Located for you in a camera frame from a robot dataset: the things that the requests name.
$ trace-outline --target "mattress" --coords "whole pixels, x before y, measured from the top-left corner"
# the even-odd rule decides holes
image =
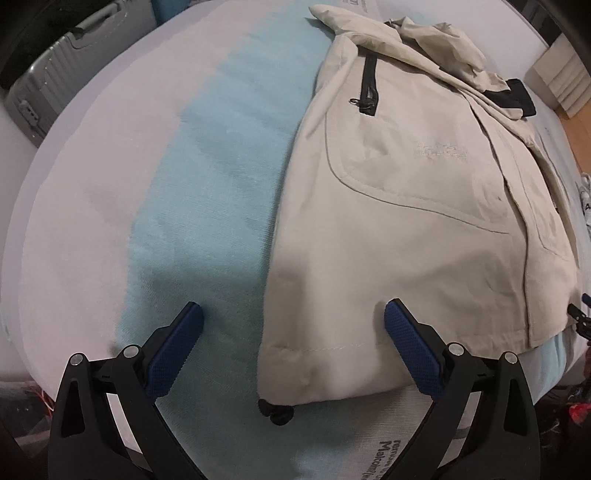
[[[2,319],[51,395],[71,354],[108,358],[143,343],[187,301],[202,304],[204,334],[158,407],[211,478],[358,478],[380,441],[404,447],[430,404],[401,389],[299,408],[285,429],[256,410],[275,206],[332,41],[307,13],[314,3],[210,0],[140,40],[60,115],[8,232]],[[386,17],[414,12],[416,21],[453,22],[469,34],[474,22],[496,17],[515,38],[504,49],[496,31],[475,41],[508,76],[522,76],[530,58],[516,65],[499,52],[518,42],[531,65],[544,49],[500,0],[480,10],[455,0],[446,18],[423,3],[384,0],[376,7]],[[555,114],[534,101],[533,121],[569,192],[581,268],[589,272],[574,159]],[[589,279],[582,282],[589,291]],[[583,350],[569,328],[524,354],[534,399]],[[120,409],[114,411],[133,447]],[[408,421],[399,426],[402,417]]]

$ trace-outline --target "jacket pocket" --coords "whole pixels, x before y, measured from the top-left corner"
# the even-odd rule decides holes
[[[379,109],[360,115],[349,99],[364,83],[366,58],[357,59],[327,112],[334,174],[375,199],[506,232],[504,178],[466,99],[422,71],[377,58]]]
[[[508,135],[501,128],[497,127],[498,136],[508,154],[512,155],[519,171],[520,181],[531,207],[540,243],[546,250],[559,257],[573,258],[573,251],[564,223],[556,211],[550,187],[534,154],[520,140]]]

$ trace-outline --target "jacket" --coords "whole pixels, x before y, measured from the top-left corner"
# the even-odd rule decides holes
[[[310,11],[336,38],[277,215],[260,397],[295,405],[410,384],[384,329],[394,297],[477,356],[562,331],[580,294],[568,202],[524,110],[493,101],[507,82],[449,25]]]

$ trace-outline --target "gray suitcase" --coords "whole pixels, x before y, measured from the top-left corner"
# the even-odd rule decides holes
[[[57,116],[117,55],[156,28],[150,0],[116,0],[60,37],[12,85],[10,117],[39,146]]]

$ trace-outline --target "black zipper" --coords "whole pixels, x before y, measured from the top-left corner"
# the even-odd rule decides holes
[[[361,78],[361,95],[359,98],[349,100],[359,107],[359,112],[365,115],[375,116],[378,107],[378,89],[375,86],[375,67],[378,64],[378,54],[369,51],[365,56],[363,77]]]

